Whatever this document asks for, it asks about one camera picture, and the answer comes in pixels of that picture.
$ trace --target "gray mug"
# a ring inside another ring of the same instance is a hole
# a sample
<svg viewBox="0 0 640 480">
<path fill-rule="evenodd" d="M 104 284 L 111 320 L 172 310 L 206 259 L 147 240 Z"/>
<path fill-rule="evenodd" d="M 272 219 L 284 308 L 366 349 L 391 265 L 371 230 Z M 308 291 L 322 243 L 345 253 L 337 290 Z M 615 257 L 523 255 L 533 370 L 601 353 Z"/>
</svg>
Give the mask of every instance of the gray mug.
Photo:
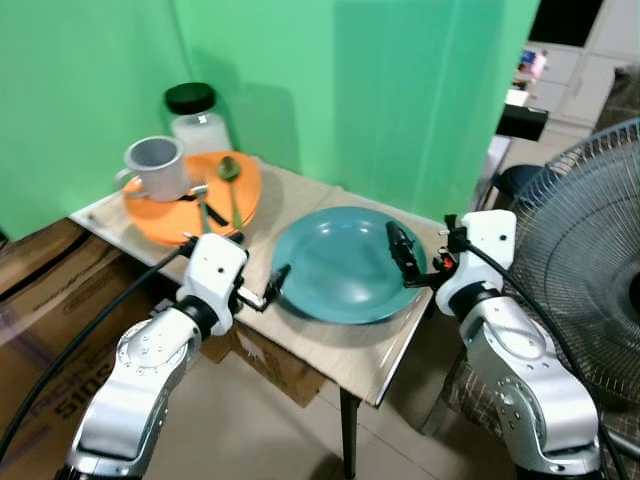
<svg viewBox="0 0 640 480">
<path fill-rule="evenodd" d="M 155 136 L 138 140 L 124 154 L 127 168 L 115 176 L 118 188 L 127 177 L 137 175 L 144 190 L 131 194 L 149 197 L 157 202 L 178 200 L 191 188 L 184 163 L 184 147 L 172 137 Z"/>
</svg>

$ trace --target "cardboard box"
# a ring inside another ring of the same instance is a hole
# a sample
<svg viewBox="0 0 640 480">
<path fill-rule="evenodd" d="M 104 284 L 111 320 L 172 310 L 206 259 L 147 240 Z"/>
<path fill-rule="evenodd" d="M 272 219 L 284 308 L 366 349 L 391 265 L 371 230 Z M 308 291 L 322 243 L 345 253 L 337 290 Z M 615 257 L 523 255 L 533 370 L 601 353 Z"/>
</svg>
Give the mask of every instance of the cardboard box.
<svg viewBox="0 0 640 480">
<path fill-rule="evenodd" d="M 0 302 L 2 430 L 53 358 L 134 280 L 130 259 L 99 238 L 67 221 L 50 228 L 19 242 L 19 250 L 13 249 L 15 258 L 2 258 L 2 263 L 22 265 L 12 269 L 11 278 L 23 283 L 18 291 L 9 287 L 15 293 Z M 46 265 L 43 259 L 52 255 L 56 263 L 33 276 L 33 269 Z M 151 308 L 145 294 L 135 292 L 79 347 L 25 418 L 0 466 L 0 479 L 54 477 L 89 399 L 113 368 L 118 339 L 132 324 L 146 319 Z"/>
<path fill-rule="evenodd" d="M 11 287 L 16 290 L 20 282 L 30 275 L 38 274 L 48 262 L 56 262 L 56 257 L 64 256 L 65 250 L 73 248 L 75 242 L 90 236 L 83 228 L 71 220 L 60 220 L 47 228 L 32 233 L 16 243 L 10 243 L 0 252 L 0 295 L 10 295 Z"/>
<path fill-rule="evenodd" d="M 322 387 L 320 373 L 250 328 L 236 323 L 228 335 L 234 352 L 301 407 Z"/>
<path fill-rule="evenodd" d="M 224 360 L 233 348 L 233 334 L 227 333 L 222 337 L 209 337 L 200 347 L 200 351 L 213 363 L 220 363 Z"/>
</svg>

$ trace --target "fork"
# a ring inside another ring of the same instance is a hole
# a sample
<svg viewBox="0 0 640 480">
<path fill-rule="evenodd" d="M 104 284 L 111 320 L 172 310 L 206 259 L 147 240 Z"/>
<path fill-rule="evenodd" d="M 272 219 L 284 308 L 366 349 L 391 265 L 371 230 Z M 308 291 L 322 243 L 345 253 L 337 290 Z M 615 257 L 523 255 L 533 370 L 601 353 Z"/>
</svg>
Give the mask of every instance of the fork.
<svg viewBox="0 0 640 480">
<path fill-rule="evenodd" d="M 191 191 L 198 198 L 198 205 L 200 206 L 200 218 L 202 219 L 202 234 L 211 233 L 211 226 L 209 225 L 209 214 L 207 212 L 207 202 L 205 197 L 209 192 L 209 184 L 207 178 L 202 174 L 198 174 L 191 178 L 193 186 Z"/>
</svg>

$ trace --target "white cabinet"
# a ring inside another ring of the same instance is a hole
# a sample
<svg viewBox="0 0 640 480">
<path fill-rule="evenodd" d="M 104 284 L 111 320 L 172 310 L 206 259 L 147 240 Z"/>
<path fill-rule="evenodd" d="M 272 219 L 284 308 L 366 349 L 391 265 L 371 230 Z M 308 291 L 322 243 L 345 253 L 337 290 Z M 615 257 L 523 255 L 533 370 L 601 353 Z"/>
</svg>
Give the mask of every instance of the white cabinet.
<svg viewBox="0 0 640 480">
<path fill-rule="evenodd" d="M 539 108 L 540 110 L 547 110 L 550 113 L 555 112 L 566 90 L 566 85 L 542 81 L 538 82 L 531 94 L 529 106 Z"/>
<path fill-rule="evenodd" d="M 547 64 L 544 67 L 542 79 L 545 82 L 569 84 L 580 53 L 575 50 L 547 47 Z"/>
<path fill-rule="evenodd" d="M 528 105 L 549 112 L 548 130 L 583 136 L 600 117 L 615 68 L 640 63 L 640 0 L 604 0 L 582 48 L 529 46 L 546 50 L 547 64 Z"/>
<path fill-rule="evenodd" d="M 625 60 L 589 56 L 558 113 L 583 124 L 595 125 L 609 95 L 615 67 L 627 63 Z"/>
<path fill-rule="evenodd" d="M 608 0 L 603 3 L 591 49 L 596 54 L 640 55 L 640 1 Z"/>
</svg>

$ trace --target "wooden tabletop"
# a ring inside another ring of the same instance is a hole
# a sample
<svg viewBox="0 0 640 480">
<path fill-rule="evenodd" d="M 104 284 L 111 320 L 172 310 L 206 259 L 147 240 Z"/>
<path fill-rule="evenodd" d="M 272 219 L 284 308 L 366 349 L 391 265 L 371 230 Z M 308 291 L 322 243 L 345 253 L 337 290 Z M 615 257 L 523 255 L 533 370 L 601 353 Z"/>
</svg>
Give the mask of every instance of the wooden tabletop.
<svg viewBox="0 0 640 480">
<path fill-rule="evenodd" d="M 362 206 L 397 218 L 418 236 L 431 258 L 442 245 L 442 225 L 372 202 L 281 168 L 261 165 L 263 194 L 253 222 L 243 229 L 249 250 L 245 286 L 262 293 L 271 272 L 271 256 L 279 236 L 299 218 L 335 206 Z M 70 217 L 107 242 L 153 265 L 171 249 L 144 238 L 131 224 L 120 193 L 111 195 Z M 163 269 L 182 281 L 187 260 L 178 258 Z M 244 308 L 236 320 L 253 328 L 318 370 L 340 387 L 377 406 L 413 337 L 432 297 L 430 289 L 391 320 L 374 325 L 335 325 L 310 321 L 275 304 L 264 313 Z"/>
</svg>

